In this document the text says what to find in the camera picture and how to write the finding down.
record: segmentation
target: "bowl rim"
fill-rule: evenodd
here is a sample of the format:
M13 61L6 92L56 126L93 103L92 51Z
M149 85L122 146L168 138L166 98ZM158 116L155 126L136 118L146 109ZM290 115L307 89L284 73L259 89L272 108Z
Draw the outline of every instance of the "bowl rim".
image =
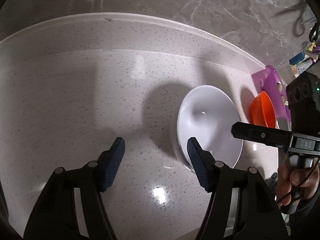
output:
M241 116L240 116L240 114L239 114L239 111L238 111L235 103L234 103L234 102L232 101L232 99L231 99L224 91L222 91L220 88L217 88L217 87L211 86L211 85L200 85L200 86L197 86L197 87L191 89L191 90L185 95L184 99L182 100L182 102L181 102L181 104L180 104L180 107L179 107L179 111L178 111L178 117L177 117L177 141L178 141L178 145L179 145L179 147L180 147L180 149L181 149L181 152L182 152L183 154L184 154L184 152L183 152L183 149L182 149L182 147L181 147L180 136L179 136L179 119L180 119L180 114L181 114L181 108L182 108L182 105L183 105L183 103L185 102L185 100L186 100L186 98L187 98L187 96L188 96L189 94L191 94L192 92L194 92L194 91L196 91L196 90L198 90L198 89L204 88L204 87L208 87L208 88L213 89L213 90L218 90L218 91L221 92L223 95L225 95L225 96L230 100L230 102L233 104L233 106L235 107L235 109L236 109L236 111L237 111L237 113L238 113L239 119L240 119L240 121L242 122ZM237 160L236 160L236 163L233 165L233 167L230 167L230 168L234 168L234 167L236 166L236 164L238 163L239 158L240 158L240 155L241 155L241 153L242 153L242 149L243 149L243 140L241 140L240 153L239 153L239 156L238 156L238 158L237 158Z
M269 102L271 103L271 106L272 106L272 110L273 110L273 116L274 116L274 123L275 123L275 125L274 125L274 127L269 127L268 126L268 124L267 124L267 120L266 120L266 117L265 117L265 114L264 114L264 109L263 109L263 107L262 107L262 94L265 94L266 96L267 96L267 98L268 98L268 100L269 100ZM274 106L273 106L273 103L272 103L272 101L271 101L271 98L269 97L269 95L268 95L268 93L267 92L265 92L264 90L263 91L261 91L261 96L260 96L260 103L261 103L261 109L262 109L262 115L263 115L263 120L264 120L264 123L265 123L265 125L266 125L266 127L269 127L269 128L276 128L276 113L275 113L275 108L274 108Z

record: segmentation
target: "metal screw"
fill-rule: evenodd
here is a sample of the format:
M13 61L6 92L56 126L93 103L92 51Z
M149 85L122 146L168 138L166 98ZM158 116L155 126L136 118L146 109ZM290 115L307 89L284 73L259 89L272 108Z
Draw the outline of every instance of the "metal screw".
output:
M214 165L216 165L218 168L222 168L224 164L221 161L216 161Z
M252 173L252 174L256 174L258 172L258 170L255 168L255 167L250 167L249 168L249 171Z
M90 161L89 163L88 163L88 166L90 167L90 168L94 168L94 167L96 167L98 165L98 163L96 162L96 161Z
M63 168L62 167L58 167L54 170L55 173L59 174L63 172Z

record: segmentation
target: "orange bowl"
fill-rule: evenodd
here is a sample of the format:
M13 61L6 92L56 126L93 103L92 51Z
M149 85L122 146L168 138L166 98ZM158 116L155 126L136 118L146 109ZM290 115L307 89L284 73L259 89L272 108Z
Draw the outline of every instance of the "orange bowl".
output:
M252 123L264 127L276 128L276 116L270 97L265 91L257 95L250 105Z

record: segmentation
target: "speckled white countertop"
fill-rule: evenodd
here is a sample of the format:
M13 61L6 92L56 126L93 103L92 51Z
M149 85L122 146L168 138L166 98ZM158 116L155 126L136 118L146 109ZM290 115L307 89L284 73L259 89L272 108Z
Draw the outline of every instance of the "speckled white countertop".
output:
M23 234L56 167L82 167L121 136L126 152L102 194L117 238L194 238L210 194L174 157L174 113L209 84L247 122L250 74L263 67L216 36L132 14L58 18L1 41L0 178L11 224ZM277 164L276 149L244 142L236 168L269 177Z

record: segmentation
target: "countertop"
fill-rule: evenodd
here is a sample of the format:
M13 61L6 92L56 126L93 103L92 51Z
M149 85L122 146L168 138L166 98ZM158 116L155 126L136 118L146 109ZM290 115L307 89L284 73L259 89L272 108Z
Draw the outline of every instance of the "countertop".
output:
M126 152L102 194L117 238L194 239L210 194L174 157L174 113L208 84L247 122L257 95L250 75L263 68L202 30L133 14L58 18L1 41L0 177L10 223L23 234L54 169L82 167L121 136ZM267 178L277 165L275 148L244 142L236 168L255 166Z
M313 16L305 0L7 0L0 10L0 40L27 26L90 12L138 13L215 34L273 65L287 84L288 60L308 44Z

